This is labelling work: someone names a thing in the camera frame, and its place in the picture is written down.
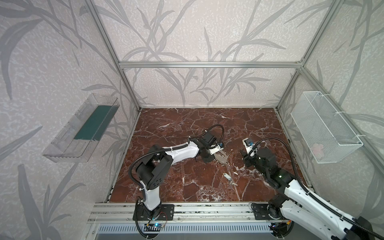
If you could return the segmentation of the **aluminium frame profiles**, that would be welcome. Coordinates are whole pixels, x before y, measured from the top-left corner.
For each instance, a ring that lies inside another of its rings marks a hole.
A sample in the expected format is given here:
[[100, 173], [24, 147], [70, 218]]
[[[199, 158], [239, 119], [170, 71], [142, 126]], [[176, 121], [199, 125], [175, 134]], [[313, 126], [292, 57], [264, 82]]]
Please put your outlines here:
[[280, 99], [278, 103], [278, 107], [281, 107], [281, 104], [283, 101], [285, 101], [289, 91], [293, 88], [294, 84], [296, 83], [299, 75], [305, 77], [308, 81], [308, 83], [318, 92], [321, 92], [323, 96], [326, 97], [326, 99], [331, 103], [333, 107], [336, 108], [336, 110], [341, 113], [341, 116], [344, 117], [347, 124], [357, 133], [362, 134], [362, 130], [360, 130], [355, 123], [353, 123], [351, 116], [342, 113], [342, 107], [334, 100], [334, 98], [330, 95], [330, 93], [318, 82], [316, 81], [314, 75], [310, 73], [310, 71], [306, 68], [306, 64], [308, 63], [310, 57], [313, 55], [315, 48], [319, 45], [322, 38], [325, 36], [326, 31], [331, 26], [333, 20], [339, 13], [341, 7], [343, 4], [345, 4], [345, 1], [332, 1], [330, 4], [330, 8], [327, 11], [325, 18], [321, 22], [317, 32], [315, 33], [315, 36], [313, 37], [308, 49], [306, 50], [303, 58], [300, 61], [295, 62], [214, 62], [214, 61], [178, 61], [178, 62], [166, 62], [166, 61], [157, 61], [157, 62], [121, 62], [118, 60], [118, 57], [112, 47], [112, 42], [108, 36], [108, 33], [103, 26], [102, 19], [100, 17], [100, 12], [96, 7], [96, 4], [93, 1], [85, 1], [86, 8], [88, 9], [88, 12], [93, 18], [94, 23], [96, 24], [97, 30], [99, 31], [99, 34], [102, 37], [102, 40], [104, 41], [104, 44], [107, 47], [107, 50], [112, 57], [114, 67], [117, 69], [118, 74], [120, 77], [123, 78], [123, 82], [126, 84], [126, 88], [128, 89], [129, 93], [134, 96], [133, 88], [129, 84], [123, 69], [125, 68], [149, 68], [149, 69], [156, 69], [156, 68], [217, 68], [217, 69], [267, 69], [267, 68], [273, 68], [273, 69], [295, 69], [295, 74], [291, 78], [290, 83], [287, 86], [287, 89], [284, 91], [284, 94], [282, 98]]

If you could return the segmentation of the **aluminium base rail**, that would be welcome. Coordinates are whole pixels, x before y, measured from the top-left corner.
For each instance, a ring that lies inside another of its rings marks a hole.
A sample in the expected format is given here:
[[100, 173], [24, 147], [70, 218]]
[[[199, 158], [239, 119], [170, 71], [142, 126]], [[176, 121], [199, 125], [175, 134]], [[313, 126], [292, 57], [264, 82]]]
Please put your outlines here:
[[[251, 202], [178, 202], [162, 222], [170, 223], [253, 223], [286, 222], [287, 219], [255, 219]], [[88, 218], [88, 224], [133, 223], [134, 203], [95, 204]]]

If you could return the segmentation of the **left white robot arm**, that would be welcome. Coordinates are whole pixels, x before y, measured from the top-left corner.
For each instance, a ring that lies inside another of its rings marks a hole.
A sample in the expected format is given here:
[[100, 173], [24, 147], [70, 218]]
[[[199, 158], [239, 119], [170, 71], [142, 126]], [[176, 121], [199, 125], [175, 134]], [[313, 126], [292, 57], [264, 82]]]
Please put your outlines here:
[[224, 148], [224, 143], [211, 132], [205, 132], [199, 137], [189, 138], [184, 144], [173, 147], [153, 145], [149, 152], [140, 157], [136, 163], [136, 173], [139, 177], [134, 180], [139, 184], [143, 199], [138, 200], [135, 207], [134, 220], [145, 221], [157, 219], [161, 212], [171, 220], [173, 205], [162, 207], [160, 185], [165, 180], [172, 165], [187, 159], [201, 157], [204, 163], [215, 160], [215, 153]]

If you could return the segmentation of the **key with light tag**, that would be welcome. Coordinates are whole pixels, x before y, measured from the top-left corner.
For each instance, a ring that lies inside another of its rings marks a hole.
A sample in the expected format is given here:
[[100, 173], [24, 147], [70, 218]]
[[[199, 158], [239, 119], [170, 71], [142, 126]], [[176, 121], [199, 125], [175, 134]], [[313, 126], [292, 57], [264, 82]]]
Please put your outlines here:
[[229, 182], [232, 181], [232, 177], [231, 177], [229, 174], [227, 174], [227, 173], [223, 173], [223, 176], [224, 176]]

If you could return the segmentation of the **clear plastic wall bin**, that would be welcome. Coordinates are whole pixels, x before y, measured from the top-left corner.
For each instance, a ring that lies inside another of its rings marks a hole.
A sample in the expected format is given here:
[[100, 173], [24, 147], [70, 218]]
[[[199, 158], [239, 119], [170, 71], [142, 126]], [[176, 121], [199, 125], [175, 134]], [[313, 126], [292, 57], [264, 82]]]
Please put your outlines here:
[[90, 94], [43, 151], [55, 163], [86, 163], [120, 107], [117, 97]]

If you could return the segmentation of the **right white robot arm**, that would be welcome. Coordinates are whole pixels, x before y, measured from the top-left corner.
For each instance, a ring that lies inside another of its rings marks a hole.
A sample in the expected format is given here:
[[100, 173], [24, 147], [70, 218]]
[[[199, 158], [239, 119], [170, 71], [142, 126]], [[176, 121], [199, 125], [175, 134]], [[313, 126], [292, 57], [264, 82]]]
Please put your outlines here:
[[335, 208], [307, 188], [298, 177], [281, 169], [268, 148], [246, 146], [241, 151], [246, 167], [255, 167], [278, 191], [266, 206], [252, 203], [256, 217], [292, 221], [322, 240], [382, 240], [371, 223]]

